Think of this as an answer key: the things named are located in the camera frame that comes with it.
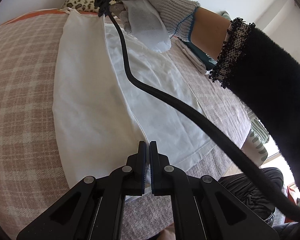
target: silver screw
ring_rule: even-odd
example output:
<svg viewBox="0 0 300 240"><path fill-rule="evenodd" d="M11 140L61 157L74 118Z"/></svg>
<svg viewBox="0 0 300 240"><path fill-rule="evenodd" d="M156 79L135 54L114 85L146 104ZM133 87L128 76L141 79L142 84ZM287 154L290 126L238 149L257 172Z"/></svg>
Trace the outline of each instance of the silver screw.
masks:
<svg viewBox="0 0 300 240"><path fill-rule="evenodd" d="M209 176L209 175L204 175L204 176L202 177L202 180L203 180L203 182L205 182L205 183L211 183L211 182L212 182L212 177Z"/></svg>
<svg viewBox="0 0 300 240"><path fill-rule="evenodd" d="M166 172L172 172L174 170L174 168L172 166L170 166L170 165L167 165L167 166L165 166L164 170Z"/></svg>
<svg viewBox="0 0 300 240"><path fill-rule="evenodd" d="M94 178L92 176L87 176L83 179L83 181L87 184L90 184L94 181Z"/></svg>
<svg viewBox="0 0 300 240"><path fill-rule="evenodd" d="M130 172L130 171L132 171L132 168L130 166L123 166L122 171L123 172Z"/></svg>

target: orange fabric edge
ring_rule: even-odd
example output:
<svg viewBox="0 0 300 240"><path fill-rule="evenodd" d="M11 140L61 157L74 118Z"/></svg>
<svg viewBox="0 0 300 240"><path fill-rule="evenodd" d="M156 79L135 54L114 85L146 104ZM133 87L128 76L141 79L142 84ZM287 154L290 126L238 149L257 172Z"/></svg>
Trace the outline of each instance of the orange fabric edge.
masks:
<svg viewBox="0 0 300 240"><path fill-rule="evenodd" d="M21 16L21 17L17 17L17 18L14 18L12 20L9 20L9 21L1 24L1 25L15 23L15 22L18 22L18 21L22 21L22 20L25 20L25 19L29 19L29 18L33 18L33 17L39 16L39 15L45 15L45 14L64 14L64 13L65 12L62 12L59 9L51 9L51 10L45 10L45 11L35 11L35 12L27 13L27 14ZM79 13L81 13L81 14L95 14L95 15L98 15L98 13L95 13L95 12L80 11Z"/></svg>

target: gloved hand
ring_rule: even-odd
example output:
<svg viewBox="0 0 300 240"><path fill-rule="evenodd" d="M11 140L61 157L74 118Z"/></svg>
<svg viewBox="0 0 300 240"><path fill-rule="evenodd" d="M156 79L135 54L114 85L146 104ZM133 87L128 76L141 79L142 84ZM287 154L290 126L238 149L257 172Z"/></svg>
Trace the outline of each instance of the gloved hand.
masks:
<svg viewBox="0 0 300 240"><path fill-rule="evenodd" d="M189 41L194 21L194 13L200 6L189 0L148 0L158 11L169 36L177 35L183 41ZM124 30L131 33L128 12L122 3L110 6L110 11L120 18Z"/></svg>

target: black cord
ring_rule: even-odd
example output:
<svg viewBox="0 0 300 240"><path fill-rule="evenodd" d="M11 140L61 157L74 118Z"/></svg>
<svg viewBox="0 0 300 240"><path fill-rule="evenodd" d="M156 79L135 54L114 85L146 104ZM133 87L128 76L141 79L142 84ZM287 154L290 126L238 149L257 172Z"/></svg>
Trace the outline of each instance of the black cord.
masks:
<svg viewBox="0 0 300 240"><path fill-rule="evenodd" d="M272 181L270 181L268 177L266 177L265 174L262 173L260 169L212 122L210 122L191 106L165 92L144 84L132 75L126 42L121 28L111 15L109 4L106 7L106 12L117 29L120 37L124 70L128 80L137 88L167 103L193 121L228 155L234 164L239 167L239 169L253 182L255 186L257 186L257 188L270 202L272 202L284 215L290 219L299 221L300 208L293 205L290 200L288 200L287 197L282 194L278 187Z"/></svg>

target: black pants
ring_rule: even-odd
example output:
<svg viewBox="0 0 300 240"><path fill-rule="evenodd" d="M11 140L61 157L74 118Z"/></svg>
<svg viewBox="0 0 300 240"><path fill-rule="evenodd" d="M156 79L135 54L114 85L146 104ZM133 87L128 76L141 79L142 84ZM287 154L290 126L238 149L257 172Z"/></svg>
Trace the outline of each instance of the black pants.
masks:
<svg viewBox="0 0 300 240"><path fill-rule="evenodd" d="M264 168L261 171L280 190L282 189L283 174L278 168ZM274 213L275 206L264 197L243 173L222 177L219 179L219 183L266 222L268 222L267 219Z"/></svg>

